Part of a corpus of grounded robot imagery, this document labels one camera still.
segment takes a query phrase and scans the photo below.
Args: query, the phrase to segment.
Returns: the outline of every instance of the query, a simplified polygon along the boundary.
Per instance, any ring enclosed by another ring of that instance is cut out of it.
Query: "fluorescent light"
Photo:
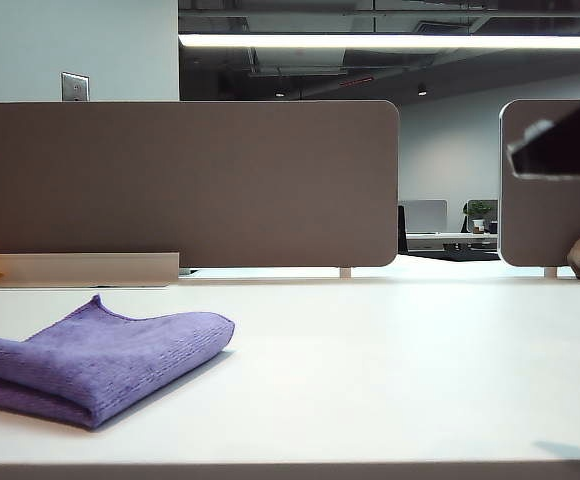
[[[179,40],[186,47],[580,50],[580,36],[184,33]]]

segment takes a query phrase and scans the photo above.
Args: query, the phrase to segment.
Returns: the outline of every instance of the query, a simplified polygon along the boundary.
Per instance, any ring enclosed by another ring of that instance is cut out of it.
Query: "folded cloth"
[[[208,312],[127,318],[99,295],[23,342],[0,338],[0,407],[96,428],[225,347]]]

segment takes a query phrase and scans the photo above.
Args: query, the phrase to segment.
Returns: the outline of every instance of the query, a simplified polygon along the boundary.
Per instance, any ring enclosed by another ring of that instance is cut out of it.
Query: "white wall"
[[[179,100],[177,0],[0,0],[0,102],[61,100],[60,73],[92,100]]]
[[[519,98],[580,98],[580,75],[400,107],[399,198],[446,199],[458,231],[470,198],[499,196],[499,112]]]

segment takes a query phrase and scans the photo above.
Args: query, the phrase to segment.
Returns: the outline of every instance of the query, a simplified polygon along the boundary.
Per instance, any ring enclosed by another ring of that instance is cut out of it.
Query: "ceiling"
[[[580,35],[580,0],[179,0],[180,33]],[[580,52],[180,47],[184,100],[422,101],[580,73]]]

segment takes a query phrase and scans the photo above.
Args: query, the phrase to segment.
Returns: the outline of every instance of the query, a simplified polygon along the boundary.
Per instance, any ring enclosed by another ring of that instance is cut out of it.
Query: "desk surface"
[[[580,281],[540,273],[399,256],[351,280],[201,271],[166,288],[0,290],[0,336],[16,340],[97,292],[131,317],[209,310],[236,323],[219,358],[96,432],[0,412],[0,478],[22,465],[42,478],[34,466],[580,459]],[[408,478],[447,478],[426,471]]]
[[[498,238],[496,233],[460,233],[460,232],[441,232],[441,233],[406,233],[408,240],[444,240],[453,243],[464,243],[470,240],[491,240]]]

